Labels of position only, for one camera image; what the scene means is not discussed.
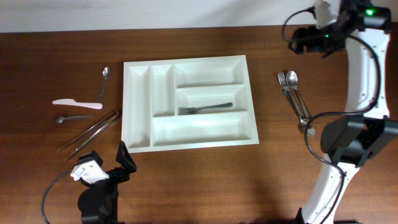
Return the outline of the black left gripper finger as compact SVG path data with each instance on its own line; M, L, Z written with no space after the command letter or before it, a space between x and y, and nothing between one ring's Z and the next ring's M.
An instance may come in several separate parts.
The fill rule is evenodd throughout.
M136 163L133 161L130 153L128 152L127 146L124 141L120 141L118 152L116 154L116 162L120 163L121 167L128 173L134 173L137 171Z
M100 167L103 164L103 160L96 151L88 152L78 158L77 164L83 164L89 161L95 161Z

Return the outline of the long steel tongs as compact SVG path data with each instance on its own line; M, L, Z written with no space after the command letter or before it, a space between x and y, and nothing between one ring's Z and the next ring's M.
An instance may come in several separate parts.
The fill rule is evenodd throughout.
M73 158L76 154L78 154L84 147L86 147L94 138L99 136L105 129L110 127L115 121L119 119L121 112L119 110L114 110L109 115L104 117L101 121L87 129L85 132L77 136L75 139L72 139L70 142L66 143L60 149L57 150L58 153L61 153L73 146L75 143L79 141L83 141L80 145L78 145L72 152L65 158L65 161Z

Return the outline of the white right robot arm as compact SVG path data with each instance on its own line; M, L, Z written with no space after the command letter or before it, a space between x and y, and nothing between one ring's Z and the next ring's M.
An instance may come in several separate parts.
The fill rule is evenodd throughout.
M324 56L346 50L348 96L344 111L322 131L320 175L295 223L333 223L349 182L397 136L385 92L392 15L371 1L316 1L307 12L316 23L297 29L287 41L289 49Z

